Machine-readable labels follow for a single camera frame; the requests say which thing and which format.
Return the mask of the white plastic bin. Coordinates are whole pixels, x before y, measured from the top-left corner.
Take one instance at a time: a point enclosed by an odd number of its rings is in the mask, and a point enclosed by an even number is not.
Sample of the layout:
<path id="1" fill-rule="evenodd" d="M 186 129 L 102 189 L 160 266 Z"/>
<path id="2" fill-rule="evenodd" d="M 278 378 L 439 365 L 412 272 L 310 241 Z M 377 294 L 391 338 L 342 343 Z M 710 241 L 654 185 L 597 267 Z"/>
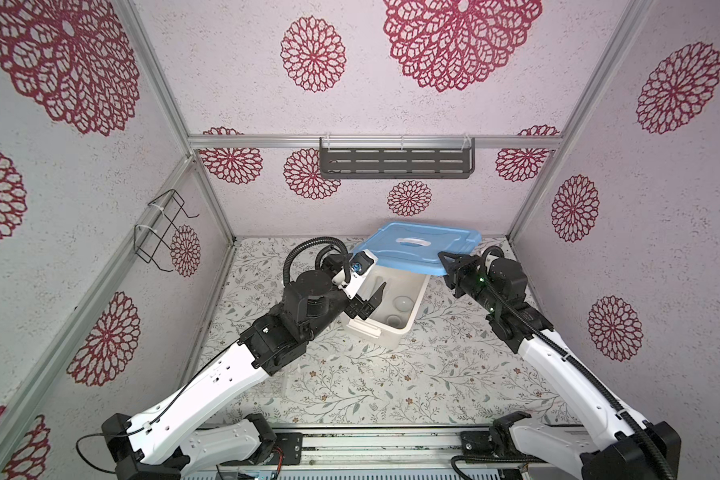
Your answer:
<path id="1" fill-rule="evenodd" d="M 401 340 L 412 330 L 423 302 L 430 276 L 386 267 L 374 267 L 359 290 L 363 299 L 368 299 L 382 283 L 386 282 L 383 302 L 367 319 L 350 318 L 346 314 L 339 317 L 341 326 L 351 335 L 386 349 L 395 349 Z M 400 312 L 393 301 L 398 296 L 407 296 L 414 301 L 410 312 Z M 405 321 L 401 329 L 386 324 L 389 315 L 397 315 Z"/>

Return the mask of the blue plastic lid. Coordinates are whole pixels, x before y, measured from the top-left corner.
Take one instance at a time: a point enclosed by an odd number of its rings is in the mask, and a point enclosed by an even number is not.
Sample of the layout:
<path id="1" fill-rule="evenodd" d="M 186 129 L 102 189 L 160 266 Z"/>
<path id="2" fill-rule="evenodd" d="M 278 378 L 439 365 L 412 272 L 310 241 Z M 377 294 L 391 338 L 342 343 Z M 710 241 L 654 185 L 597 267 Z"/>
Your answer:
<path id="1" fill-rule="evenodd" d="M 482 235 L 476 230 L 391 222 L 355 246 L 352 253 L 369 250 L 380 267 L 444 276 L 439 253 L 471 254 L 481 241 Z"/>

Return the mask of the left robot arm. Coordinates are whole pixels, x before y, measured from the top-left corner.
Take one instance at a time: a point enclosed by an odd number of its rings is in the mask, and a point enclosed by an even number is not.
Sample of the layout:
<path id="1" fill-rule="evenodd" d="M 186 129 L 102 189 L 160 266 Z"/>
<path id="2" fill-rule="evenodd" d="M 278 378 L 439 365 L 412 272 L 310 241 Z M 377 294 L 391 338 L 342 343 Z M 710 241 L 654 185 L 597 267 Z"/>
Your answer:
<path id="1" fill-rule="evenodd" d="M 286 284 L 282 300 L 213 357 L 186 385 L 133 416 L 117 413 L 100 437 L 118 479 L 182 479 L 223 464 L 257 465 L 276 450 L 277 436 L 261 414 L 236 424 L 205 428 L 231 400 L 271 378 L 303 355 L 340 315 L 368 318 L 382 303 L 386 284 L 369 298 L 359 290 L 367 274 L 302 273 Z"/>

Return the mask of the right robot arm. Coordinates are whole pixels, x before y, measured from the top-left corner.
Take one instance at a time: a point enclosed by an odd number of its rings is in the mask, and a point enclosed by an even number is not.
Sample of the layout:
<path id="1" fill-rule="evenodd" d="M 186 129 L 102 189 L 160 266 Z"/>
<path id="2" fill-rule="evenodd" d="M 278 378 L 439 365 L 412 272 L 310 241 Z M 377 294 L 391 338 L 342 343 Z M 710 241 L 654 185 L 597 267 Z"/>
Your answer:
<path id="1" fill-rule="evenodd" d="M 675 479 L 681 439 L 621 400 L 570 350 L 552 323 L 526 301 L 521 264 L 491 246 L 480 255 L 441 252 L 444 281 L 454 296 L 487 312 L 495 336 L 532 366 L 578 419 L 548 425 L 517 411 L 493 421 L 490 446 L 471 462 L 540 460 L 576 479 Z"/>

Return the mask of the dark metal wall shelf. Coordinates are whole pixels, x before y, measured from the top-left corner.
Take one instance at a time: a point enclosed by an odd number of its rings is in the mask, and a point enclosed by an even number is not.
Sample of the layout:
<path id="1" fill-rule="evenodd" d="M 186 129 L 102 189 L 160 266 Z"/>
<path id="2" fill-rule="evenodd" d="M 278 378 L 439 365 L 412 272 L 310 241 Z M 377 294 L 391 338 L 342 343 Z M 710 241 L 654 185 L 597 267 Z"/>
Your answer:
<path id="1" fill-rule="evenodd" d="M 451 141 L 319 139 L 320 174 L 332 180 L 464 180 L 475 171 L 469 137 Z"/>

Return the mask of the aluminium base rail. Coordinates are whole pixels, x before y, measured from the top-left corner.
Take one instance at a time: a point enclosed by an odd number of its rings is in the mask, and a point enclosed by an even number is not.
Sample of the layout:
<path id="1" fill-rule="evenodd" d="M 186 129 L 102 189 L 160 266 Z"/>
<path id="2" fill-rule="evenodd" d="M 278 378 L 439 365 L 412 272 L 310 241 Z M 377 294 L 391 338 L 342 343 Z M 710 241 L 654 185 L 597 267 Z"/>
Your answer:
<path id="1" fill-rule="evenodd" d="M 252 415 L 234 425 L 201 429 L 184 439 L 152 428 L 110 437 L 113 458 L 180 478 L 216 465 L 413 464 L 449 457 L 475 464 L 546 463 L 587 478 L 589 463 L 628 441 L 625 430 L 590 435 L 581 425 L 547 425 L 520 413 L 470 428 L 330 428 L 273 430 Z"/>

